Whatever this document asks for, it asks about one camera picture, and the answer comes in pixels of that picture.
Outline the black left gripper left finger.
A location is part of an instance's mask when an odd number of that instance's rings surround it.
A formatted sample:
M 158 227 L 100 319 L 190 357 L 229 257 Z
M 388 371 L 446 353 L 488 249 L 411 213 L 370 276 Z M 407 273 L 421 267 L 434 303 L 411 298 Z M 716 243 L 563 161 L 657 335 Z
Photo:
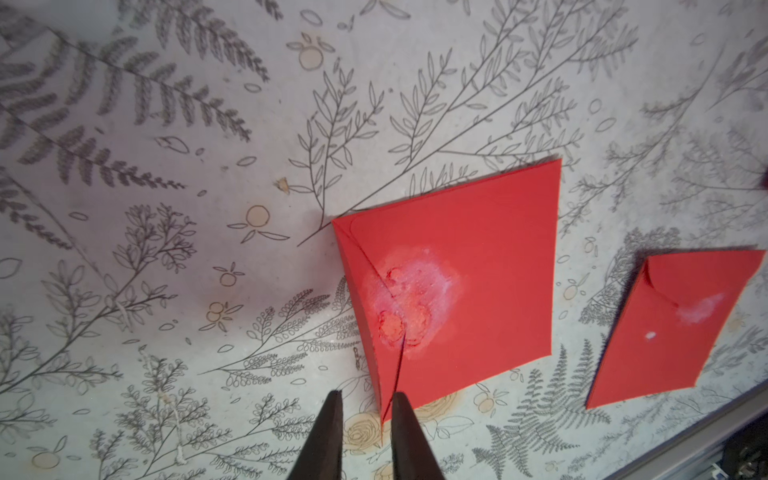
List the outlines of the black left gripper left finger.
M 343 452 L 343 399 L 331 391 L 288 475 L 288 480 L 340 480 Z

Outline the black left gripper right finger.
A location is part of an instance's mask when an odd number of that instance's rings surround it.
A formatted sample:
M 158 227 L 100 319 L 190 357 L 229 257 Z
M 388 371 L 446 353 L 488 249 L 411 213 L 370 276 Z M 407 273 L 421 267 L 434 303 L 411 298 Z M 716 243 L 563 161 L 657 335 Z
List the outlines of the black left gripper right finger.
M 396 392 L 392 399 L 391 447 L 395 480 L 445 479 L 403 392 Z

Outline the red envelope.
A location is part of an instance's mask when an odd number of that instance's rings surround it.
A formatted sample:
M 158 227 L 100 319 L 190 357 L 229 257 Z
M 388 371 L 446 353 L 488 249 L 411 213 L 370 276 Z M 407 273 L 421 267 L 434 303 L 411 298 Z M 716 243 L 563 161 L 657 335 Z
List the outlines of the red envelope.
M 589 409 L 695 386 L 762 250 L 653 255 L 612 329 Z
M 562 164 L 337 218 L 382 420 L 547 357 Z

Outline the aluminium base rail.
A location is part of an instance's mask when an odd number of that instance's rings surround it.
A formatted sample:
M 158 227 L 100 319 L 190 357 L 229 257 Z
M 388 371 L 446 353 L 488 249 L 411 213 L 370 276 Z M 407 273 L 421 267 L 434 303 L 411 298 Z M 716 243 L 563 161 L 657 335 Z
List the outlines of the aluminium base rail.
M 767 414 L 767 383 L 611 474 L 611 479 L 709 479 L 731 437 Z

